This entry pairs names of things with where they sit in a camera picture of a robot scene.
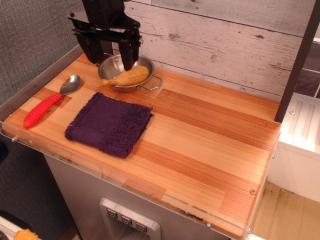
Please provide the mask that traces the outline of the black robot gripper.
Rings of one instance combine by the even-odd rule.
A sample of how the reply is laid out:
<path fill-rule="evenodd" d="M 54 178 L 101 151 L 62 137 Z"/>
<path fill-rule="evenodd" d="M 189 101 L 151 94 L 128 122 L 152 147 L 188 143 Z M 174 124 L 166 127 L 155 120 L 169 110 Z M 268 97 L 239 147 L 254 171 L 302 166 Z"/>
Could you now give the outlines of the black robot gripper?
<path fill-rule="evenodd" d="M 119 51 L 126 71 L 139 59 L 140 23 L 125 14 L 123 0 L 83 0 L 84 10 L 70 12 L 73 32 L 88 60 L 101 64 L 113 55 L 112 43 Z"/>

